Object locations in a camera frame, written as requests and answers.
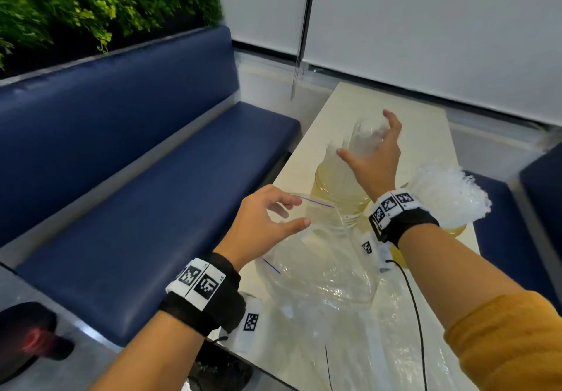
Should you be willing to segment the bundle of clear straws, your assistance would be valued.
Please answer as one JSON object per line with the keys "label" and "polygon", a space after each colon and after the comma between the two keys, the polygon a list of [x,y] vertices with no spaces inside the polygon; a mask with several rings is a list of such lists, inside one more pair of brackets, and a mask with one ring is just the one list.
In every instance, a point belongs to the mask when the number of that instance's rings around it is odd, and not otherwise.
{"label": "bundle of clear straws", "polygon": [[389,124],[386,119],[383,119],[379,126],[373,126],[371,122],[362,119],[355,123],[350,136],[344,139],[341,144],[331,141],[327,145],[321,163],[326,168],[327,174],[331,176],[336,191],[345,191],[350,194],[359,194],[360,192],[359,189],[352,188],[351,182],[357,182],[355,175],[351,168],[337,155],[336,150],[344,148],[357,157],[366,157],[382,142],[384,133],[388,128]]}

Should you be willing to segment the wide white roller blind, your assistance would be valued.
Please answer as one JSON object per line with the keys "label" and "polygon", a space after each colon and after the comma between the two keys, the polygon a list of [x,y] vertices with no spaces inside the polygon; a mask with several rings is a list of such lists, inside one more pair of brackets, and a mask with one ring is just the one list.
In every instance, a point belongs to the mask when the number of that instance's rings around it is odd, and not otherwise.
{"label": "wide white roller blind", "polygon": [[562,127],[562,0],[313,0],[304,61]]}

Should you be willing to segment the clear zip bag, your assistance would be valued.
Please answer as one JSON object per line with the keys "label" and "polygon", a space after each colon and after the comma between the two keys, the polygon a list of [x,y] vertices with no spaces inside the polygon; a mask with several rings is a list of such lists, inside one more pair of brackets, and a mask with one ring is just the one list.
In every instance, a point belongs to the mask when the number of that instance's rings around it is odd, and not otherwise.
{"label": "clear zip bag", "polygon": [[286,217],[286,224],[307,218],[311,224],[285,238],[256,261],[256,271],[277,299],[309,299],[336,307],[368,307],[378,286],[378,272],[367,265],[358,239],[335,205],[324,199],[294,193],[302,203]]}

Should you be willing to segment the person's left hand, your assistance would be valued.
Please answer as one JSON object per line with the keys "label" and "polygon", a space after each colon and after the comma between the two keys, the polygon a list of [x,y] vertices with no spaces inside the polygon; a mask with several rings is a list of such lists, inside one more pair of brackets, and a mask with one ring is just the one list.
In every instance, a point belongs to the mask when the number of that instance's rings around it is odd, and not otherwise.
{"label": "person's left hand", "polygon": [[281,203],[292,209],[303,201],[274,185],[266,185],[243,199],[231,228],[214,249],[237,272],[283,241],[269,238],[269,225],[274,222],[268,215],[268,205],[271,203]]}

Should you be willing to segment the black wristband with markers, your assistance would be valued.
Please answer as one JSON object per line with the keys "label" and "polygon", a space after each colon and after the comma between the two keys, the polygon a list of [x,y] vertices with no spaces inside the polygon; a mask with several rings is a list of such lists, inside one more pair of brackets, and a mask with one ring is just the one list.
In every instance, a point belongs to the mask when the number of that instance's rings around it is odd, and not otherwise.
{"label": "black wristband with markers", "polygon": [[203,337],[222,328],[233,332],[243,320],[246,302],[238,292],[241,277],[215,252],[191,260],[165,288],[158,310],[189,326]]}
{"label": "black wristband with markers", "polygon": [[395,246],[398,246],[403,234],[414,226],[440,225],[429,209],[411,191],[404,188],[387,191],[377,198],[368,220],[377,241],[390,242]]}

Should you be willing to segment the blue bench backrest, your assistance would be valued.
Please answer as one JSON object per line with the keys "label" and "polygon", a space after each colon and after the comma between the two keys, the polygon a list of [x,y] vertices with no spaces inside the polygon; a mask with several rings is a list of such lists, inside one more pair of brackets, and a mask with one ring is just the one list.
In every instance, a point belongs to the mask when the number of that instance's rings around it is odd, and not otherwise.
{"label": "blue bench backrest", "polygon": [[0,87],[0,247],[238,89],[226,26]]}

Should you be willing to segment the black right wristband with markers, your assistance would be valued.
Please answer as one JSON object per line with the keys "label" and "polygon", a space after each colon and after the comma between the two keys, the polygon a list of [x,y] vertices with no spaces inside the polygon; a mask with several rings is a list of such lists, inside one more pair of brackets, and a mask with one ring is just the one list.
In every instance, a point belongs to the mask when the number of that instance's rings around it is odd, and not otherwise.
{"label": "black right wristband with markers", "polygon": [[390,242],[395,246],[398,246],[403,234],[414,226],[440,225],[429,209],[411,191],[404,188],[387,191],[377,198],[368,220],[377,241]]}

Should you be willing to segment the black left wristband with markers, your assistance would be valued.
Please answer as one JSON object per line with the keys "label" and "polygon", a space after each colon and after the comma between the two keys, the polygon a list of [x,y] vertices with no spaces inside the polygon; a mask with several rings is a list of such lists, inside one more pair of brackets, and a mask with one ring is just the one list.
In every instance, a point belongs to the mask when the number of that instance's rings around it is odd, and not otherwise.
{"label": "black left wristband with markers", "polygon": [[215,252],[191,260],[165,288],[158,310],[189,326],[203,337],[222,328],[233,332],[243,320],[246,302],[238,292],[241,277]]}

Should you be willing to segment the glass jar with yellow liquid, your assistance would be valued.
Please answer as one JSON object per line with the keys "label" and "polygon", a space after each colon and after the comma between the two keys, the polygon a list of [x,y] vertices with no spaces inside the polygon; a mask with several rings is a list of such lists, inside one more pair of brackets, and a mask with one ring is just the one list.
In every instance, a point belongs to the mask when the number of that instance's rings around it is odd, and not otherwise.
{"label": "glass jar with yellow liquid", "polygon": [[467,226],[462,217],[460,192],[440,188],[432,182],[415,182],[414,179],[404,187],[425,206],[448,234],[457,237]]}
{"label": "glass jar with yellow liquid", "polygon": [[351,182],[351,186],[353,189],[359,189],[359,194],[350,194],[339,190],[336,191],[333,180],[325,169],[323,163],[318,165],[310,194],[315,198],[325,200],[334,205],[338,209],[345,226],[348,229],[352,229],[358,224],[370,199],[356,181]]}

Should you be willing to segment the person's right forearm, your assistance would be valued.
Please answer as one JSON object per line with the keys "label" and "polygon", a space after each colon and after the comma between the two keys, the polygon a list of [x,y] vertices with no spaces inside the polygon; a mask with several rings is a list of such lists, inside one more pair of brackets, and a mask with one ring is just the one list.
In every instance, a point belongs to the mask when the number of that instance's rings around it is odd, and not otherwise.
{"label": "person's right forearm", "polygon": [[398,249],[445,330],[489,301],[523,288],[435,224],[406,231]]}

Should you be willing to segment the person's left forearm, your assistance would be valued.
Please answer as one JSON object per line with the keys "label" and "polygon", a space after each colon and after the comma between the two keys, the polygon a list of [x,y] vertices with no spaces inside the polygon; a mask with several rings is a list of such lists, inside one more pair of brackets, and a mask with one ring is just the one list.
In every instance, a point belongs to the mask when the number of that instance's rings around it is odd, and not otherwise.
{"label": "person's left forearm", "polygon": [[158,311],[88,391],[181,391],[204,341]]}

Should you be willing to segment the small blue seat cushion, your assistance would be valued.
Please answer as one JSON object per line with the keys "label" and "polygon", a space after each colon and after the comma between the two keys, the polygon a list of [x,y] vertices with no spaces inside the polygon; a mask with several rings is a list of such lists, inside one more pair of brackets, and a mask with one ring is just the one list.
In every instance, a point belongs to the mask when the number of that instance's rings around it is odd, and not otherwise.
{"label": "small blue seat cushion", "polygon": [[491,211],[474,222],[481,256],[507,274],[524,289],[544,296],[562,316],[556,273],[560,262],[541,236],[541,229],[526,210],[520,209],[521,195],[503,181],[466,171],[491,200]]}

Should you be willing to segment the small blue seat backrest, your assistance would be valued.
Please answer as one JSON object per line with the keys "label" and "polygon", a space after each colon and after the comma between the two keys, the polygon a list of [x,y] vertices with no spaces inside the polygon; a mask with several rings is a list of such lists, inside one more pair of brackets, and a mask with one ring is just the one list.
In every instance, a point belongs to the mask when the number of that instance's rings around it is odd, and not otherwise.
{"label": "small blue seat backrest", "polygon": [[520,182],[562,260],[562,141],[524,168]]}

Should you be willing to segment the pile of clear plastic bags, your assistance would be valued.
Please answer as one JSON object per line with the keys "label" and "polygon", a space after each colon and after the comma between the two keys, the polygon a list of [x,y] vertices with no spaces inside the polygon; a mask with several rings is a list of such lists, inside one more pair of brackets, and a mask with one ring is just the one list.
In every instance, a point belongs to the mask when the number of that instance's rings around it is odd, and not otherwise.
{"label": "pile of clear plastic bags", "polygon": [[477,391],[411,274],[379,275],[368,307],[277,299],[328,391]]}

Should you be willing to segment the green plant hedge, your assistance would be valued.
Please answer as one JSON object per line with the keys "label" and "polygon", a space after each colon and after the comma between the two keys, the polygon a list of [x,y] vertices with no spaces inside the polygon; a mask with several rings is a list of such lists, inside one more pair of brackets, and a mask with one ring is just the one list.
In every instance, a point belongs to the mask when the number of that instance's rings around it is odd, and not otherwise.
{"label": "green plant hedge", "polygon": [[0,0],[0,80],[223,17],[221,0]]}

